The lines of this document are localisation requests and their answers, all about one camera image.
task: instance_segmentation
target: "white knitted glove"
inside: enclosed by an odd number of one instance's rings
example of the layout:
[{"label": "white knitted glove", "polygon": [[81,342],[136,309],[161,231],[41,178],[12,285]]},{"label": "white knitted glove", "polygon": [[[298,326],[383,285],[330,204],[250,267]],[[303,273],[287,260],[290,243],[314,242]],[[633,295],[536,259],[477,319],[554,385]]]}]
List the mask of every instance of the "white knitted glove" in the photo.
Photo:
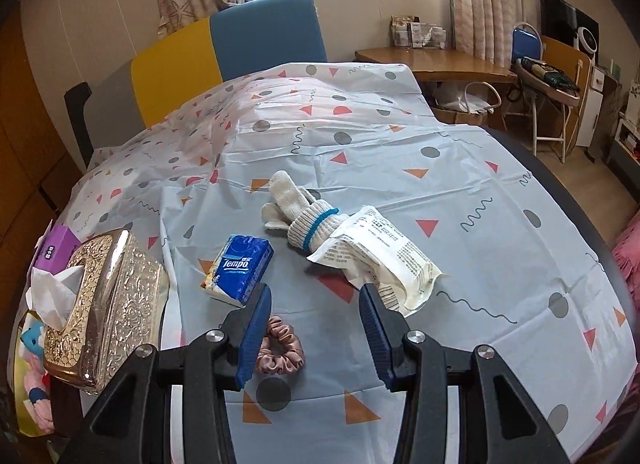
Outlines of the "white knitted glove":
[{"label": "white knitted glove", "polygon": [[264,227],[287,232],[287,239],[303,251],[316,251],[332,232],[347,219],[324,200],[316,200],[302,187],[296,187],[286,171],[274,173],[269,192],[276,203],[262,207]]}]

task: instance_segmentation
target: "silver bolt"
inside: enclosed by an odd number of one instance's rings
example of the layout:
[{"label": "silver bolt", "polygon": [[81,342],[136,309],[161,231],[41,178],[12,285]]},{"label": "silver bolt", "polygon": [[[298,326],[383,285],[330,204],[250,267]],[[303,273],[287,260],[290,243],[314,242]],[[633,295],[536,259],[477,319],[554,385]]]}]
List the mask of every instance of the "silver bolt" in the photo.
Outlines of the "silver bolt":
[{"label": "silver bolt", "polygon": [[137,349],[136,349],[136,355],[139,358],[146,358],[149,355],[151,355],[151,352],[154,351],[154,348],[151,345],[140,345]]},{"label": "silver bolt", "polygon": [[210,341],[211,343],[218,343],[225,338],[225,333],[222,332],[222,330],[210,330],[205,334],[205,337],[207,338],[207,341]]},{"label": "silver bolt", "polygon": [[409,332],[406,333],[406,338],[412,343],[422,343],[427,339],[427,336],[419,330],[409,330]]},{"label": "silver bolt", "polygon": [[495,355],[495,350],[492,349],[489,345],[480,345],[478,347],[478,355],[482,359],[492,359]]}]

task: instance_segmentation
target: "gold tissue box cover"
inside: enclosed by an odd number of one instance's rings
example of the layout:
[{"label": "gold tissue box cover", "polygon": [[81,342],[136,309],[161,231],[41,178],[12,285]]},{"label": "gold tissue box cover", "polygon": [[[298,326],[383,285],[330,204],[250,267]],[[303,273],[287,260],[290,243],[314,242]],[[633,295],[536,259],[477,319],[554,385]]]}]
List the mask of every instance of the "gold tissue box cover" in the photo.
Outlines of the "gold tissue box cover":
[{"label": "gold tissue box cover", "polygon": [[47,327],[44,367],[100,392],[137,346],[158,346],[169,280],[126,229],[83,243],[67,267],[75,265],[84,265],[76,303],[62,332]]}]

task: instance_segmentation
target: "pink satin scrunchie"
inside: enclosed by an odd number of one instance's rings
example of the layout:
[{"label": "pink satin scrunchie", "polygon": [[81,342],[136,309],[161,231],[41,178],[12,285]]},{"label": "pink satin scrunchie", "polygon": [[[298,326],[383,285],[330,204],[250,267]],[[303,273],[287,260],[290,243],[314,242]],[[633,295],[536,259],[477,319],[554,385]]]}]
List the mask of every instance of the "pink satin scrunchie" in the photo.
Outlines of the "pink satin scrunchie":
[{"label": "pink satin scrunchie", "polygon": [[[282,346],[283,353],[274,356],[271,352],[271,338]],[[293,333],[293,327],[282,323],[280,316],[271,316],[267,323],[267,335],[262,338],[255,369],[264,374],[293,374],[305,364],[305,352],[300,339]]]}]

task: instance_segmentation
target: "bag handle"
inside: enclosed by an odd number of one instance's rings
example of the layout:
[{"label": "bag handle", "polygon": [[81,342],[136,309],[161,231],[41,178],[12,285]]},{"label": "bag handle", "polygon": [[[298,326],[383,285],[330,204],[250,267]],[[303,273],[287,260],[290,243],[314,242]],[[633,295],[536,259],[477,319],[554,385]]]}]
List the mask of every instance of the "bag handle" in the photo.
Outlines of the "bag handle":
[{"label": "bag handle", "polygon": [[470,82],[468,85],[466,85],[465,87],[465,106],[466,106],[466,113],[468,113],[469,115],[471,115],[471,112],[469,111],[469,103],[466,100],[466,96],[467,96],[467,91],[469,89],[469,87],[472,84],[484,84],[484,86],[488,86],[492,92],[494,92],[495,97],[498,98],[498,102],[496,104],[492,104],[491,106],[485,108],[484,110],[488,113],[489,110],[495,110],[495,108],[500,108],[502,106],[502,98],[500,97],[500,94],[498,93],[498,91],[492,87],[492,85],[490,85],[488,82],[480,82],[480,81],[474,81],[474,82]]}]

